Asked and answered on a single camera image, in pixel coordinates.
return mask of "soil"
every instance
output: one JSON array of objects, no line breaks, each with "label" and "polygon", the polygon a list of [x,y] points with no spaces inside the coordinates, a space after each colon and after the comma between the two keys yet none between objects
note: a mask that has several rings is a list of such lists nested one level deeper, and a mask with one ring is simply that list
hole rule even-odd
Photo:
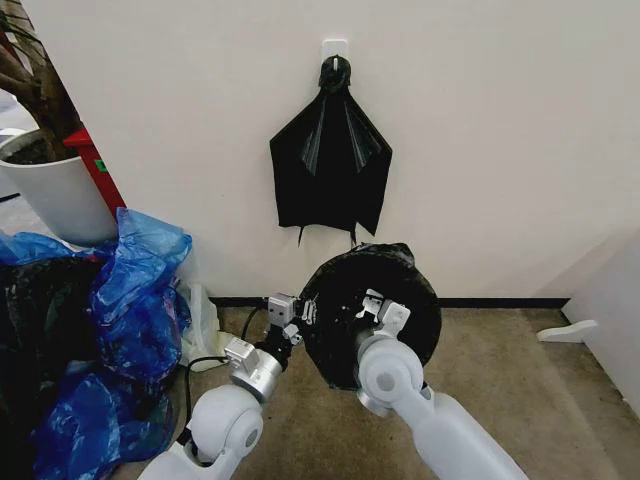
[{"label": "soil", "polygon": [[[69,149],[67,158],[76,156],[74,149]],[[37,140],[28,147],[18,150],[10,157],[4,159],[7,163],[14,165],[39,165],[43,163],[53,163],[47,157],[47,146],[44,140]]]}]

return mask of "black cable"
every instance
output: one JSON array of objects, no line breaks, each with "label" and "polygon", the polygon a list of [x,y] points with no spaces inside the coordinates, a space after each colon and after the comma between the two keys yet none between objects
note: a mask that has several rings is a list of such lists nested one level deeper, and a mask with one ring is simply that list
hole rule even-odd
[{"label": "black cable", "polygon": [[[251,320],[253,320],[253,317],[256,316],[256,313],[258,313],[260,310],[262,310],[264,307],[256,307],[254,308],[251,313],[249,314],[249,316],[247,317],[247,320],[244,322],[244,327],[242,328],[242,336],[240,338],[242,338],[243,340],[246,340],[247,338],[247,332],[249,330],[249,325],[251,325]],[[192,414],[192,408],[191,408],[191,383],[189,381],[189,374],[191,373],[191,367],[194,366],[196,363],[198,362],[204,362],[205,360],[217,360],[219,362],[225,362],[227,361],[227,357],[201,357],[201,358],[196,358],[195,360],[189,362],[189,365],[187,365],[187,371],[184,374],[184,390],[185,390],[185,396],[186,396],[186,407],[187,407],[187,423],[189,423],[189,420],[191,420],[191,414]]]},{"label": "black cable", "polygon": [[258,313],[260,310],[262,310],[262,307],[254,308],[249,314],[249,316],[247,317],[247,320],[244,322],[244,327],[242,327],[242,335],[240,335],[241,339],[243,340],[247,339],[247,332],[249,331],[249,325],[251,325],[251,320],[253,320],[253,317],[255,317],[256,313]]},{"label": "black cable", "polygon": [[186,396],[186,406],[187,406],[187,423],[189,423],[189,420],[191,420],[191,385],[189,382],[189,374],[191,373],[191,367],[193,367],[196,363],[199,362],[204,362],[205,360],[217,360],[219,362],[225,362],[227,361],[227,357],[200,357],[200,358],[196,358],[195,360],[192,360],[191,362],[189,362],[189,365],[187,365],[187,370],[184,373],[184,390],[185,390],[185,396]]}]

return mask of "black garbage bag hanging on wall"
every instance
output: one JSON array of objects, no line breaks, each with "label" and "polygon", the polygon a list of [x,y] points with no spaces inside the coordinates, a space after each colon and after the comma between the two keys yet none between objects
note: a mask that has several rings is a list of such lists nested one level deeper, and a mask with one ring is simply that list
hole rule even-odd
[{"label": "black garbage bag hanging on wall", "polygon": [[281,227],[320,224],[375,235],[391,147],[349,93],[351,66],[327,58],[320,93],[271,139]]}]

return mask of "potted plant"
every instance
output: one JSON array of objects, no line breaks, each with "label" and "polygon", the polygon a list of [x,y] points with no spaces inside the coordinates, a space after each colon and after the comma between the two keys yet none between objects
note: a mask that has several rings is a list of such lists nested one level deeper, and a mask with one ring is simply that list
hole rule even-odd
[{"label": "potted plant", "polygon": [[85,246],[115,237],[82,159],[63,143],[82,122],[19,0],[0,0],[0,89],[39,127],[0,144],[0,171],[61,239]]}]

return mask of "black trash bag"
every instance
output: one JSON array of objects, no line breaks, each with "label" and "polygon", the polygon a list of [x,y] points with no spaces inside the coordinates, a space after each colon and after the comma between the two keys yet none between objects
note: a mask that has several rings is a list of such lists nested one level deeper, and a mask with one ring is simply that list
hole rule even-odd
[{"label": "black trash bag", "polygon": [[330,387],[358,388],[356,337],[374,327],[372,315],[356,317],[368,289],[411,310],[398,340],[418,355],[422,365],[438,344],[442,325],[438,297],[416,268],[409,247],[361,245],[321,265],[300,294],[316,302],[316,321],[301,324],[302,337]]},{"label": "black trash bag", "polygon": [[71,360],[99,357],[88,293],[98,257],[0,265],[0,465],[32,478],[29,434],[57,396]]},{"label": "black trash bag", "polygon": [[281,227],[320,224],[372,235],[384,201],[391,147],[349,93],[351,66],[322,64],[320,93],[271,139]]}]

